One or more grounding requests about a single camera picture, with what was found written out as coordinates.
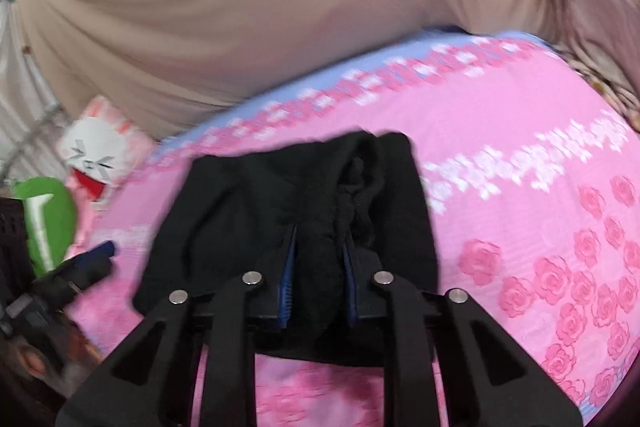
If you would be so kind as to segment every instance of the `plush toy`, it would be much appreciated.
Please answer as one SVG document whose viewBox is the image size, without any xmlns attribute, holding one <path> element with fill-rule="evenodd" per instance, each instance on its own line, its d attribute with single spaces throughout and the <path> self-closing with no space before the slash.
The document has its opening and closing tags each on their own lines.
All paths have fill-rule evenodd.
<svg viewBox="0 0 640 427">
<path fill-rule="evenodd" d="M 60 140 L 58 153 L 94 208 L 101 210 L 154 146 L 109 100 L 97 96 Z"/>
<path fill-rule="evenodd" d="M 14 185 L 22 200 L 27 248 L 37 277 L 62 263 L 74 241 L 78 213 L 71 192 L 54 178 L 32 178 Z"/>
</svg>

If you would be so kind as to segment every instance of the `silver screw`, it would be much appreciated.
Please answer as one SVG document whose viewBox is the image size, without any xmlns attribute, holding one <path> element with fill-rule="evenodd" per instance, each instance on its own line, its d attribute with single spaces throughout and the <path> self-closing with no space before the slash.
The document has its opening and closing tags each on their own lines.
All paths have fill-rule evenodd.
<svg viewBox="0 0 640 427">
<path fill-rule="evenodd" d="M 394 281 L 394 275 L 385 271 L 375 272 L 373 280 L 378 284 L 391 284 Z"/>
<path fill-rule="evenodd" d="M 184 304 L 188 298 L 189 294 L 184 290 L 174 290 L 171 292 L 171 295 L 169 295 L 171 304 Z"/>
<path fill-rule="evenodd" d="M 262 280 L 262 274 L 260 272 L 247 272 L 242 276 L 242 282 L 244 284 L 257 284 Z"/>
<path fill-rule="evenodd" d="M 469 298 L 469 294 L 460 288 L 453 288 L 449 292 L 449 300 L 456 304 L 462 304 Z"/>
</svg>

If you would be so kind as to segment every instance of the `black folded cloth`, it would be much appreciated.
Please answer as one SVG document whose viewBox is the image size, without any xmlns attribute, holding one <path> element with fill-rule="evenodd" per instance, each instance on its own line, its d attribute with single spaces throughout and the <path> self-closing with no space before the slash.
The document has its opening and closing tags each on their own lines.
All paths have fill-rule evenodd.
<svg viewBox="0 0 640 427">
<path fill-rule="evenodd" d="M 146 314 L 175 289 L 194 297 L 213 293 L 281 250 L 292 225 L 289 330 L 297 345 L 277 354 L 370 365 L 355 361 L 358 347 L 335 333 L 344 330 L 347 237 L 418 288 L 436 293 L 438 285 L 422 184 L 411 144 L 398 133 L 352 132 L 327 142 L 194 160 L 156 235 L 134 307 Z"/>
</svg>

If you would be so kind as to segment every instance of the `red open mouth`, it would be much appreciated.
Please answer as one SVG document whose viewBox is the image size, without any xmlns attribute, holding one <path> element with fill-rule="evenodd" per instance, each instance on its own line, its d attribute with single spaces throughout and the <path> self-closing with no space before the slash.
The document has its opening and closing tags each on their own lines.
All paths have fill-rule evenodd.
<svg viewBox="0 0 640 427">
<path fill-rule="evenodd" d="M 78 180 L 78 183 L 85 188 L 89 195 L 91 195 L 92 201 L 97 200 L 102 194 L 104 188 L 107 186 L 106 184 L 87 176 L 84 172 L 81 172 L 78 169 L 73 169 L 73 175 L 76 177 L 76 180 Z"/>
</svg>

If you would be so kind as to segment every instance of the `mattress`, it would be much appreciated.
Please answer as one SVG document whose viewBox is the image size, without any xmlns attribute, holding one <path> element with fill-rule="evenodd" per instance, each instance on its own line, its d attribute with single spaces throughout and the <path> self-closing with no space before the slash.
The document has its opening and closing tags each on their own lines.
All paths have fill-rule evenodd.
<svg viewBox="0 0 640 427">
<path fill-rule="evenodd" d="M 91 243 L 117 243 L 116 271 L 79 298 L 72 317 L 105 353 L 139 323 L 130 298 L 191 158 L 354 128 L 412 140 L 440 290 L 468 290 L 588 422 L 640 349 L 640 142 L 563 60 L 524 34 L 425 32 L 163 143 L 92 232 Z M 377 369 L 258 356 L 256 384 L 261 427 L 383 423 Z M 442 409 L 439 385 L 438 398 Z M 198 401 L 196 393 L 196 425 Z"/>
</svg>

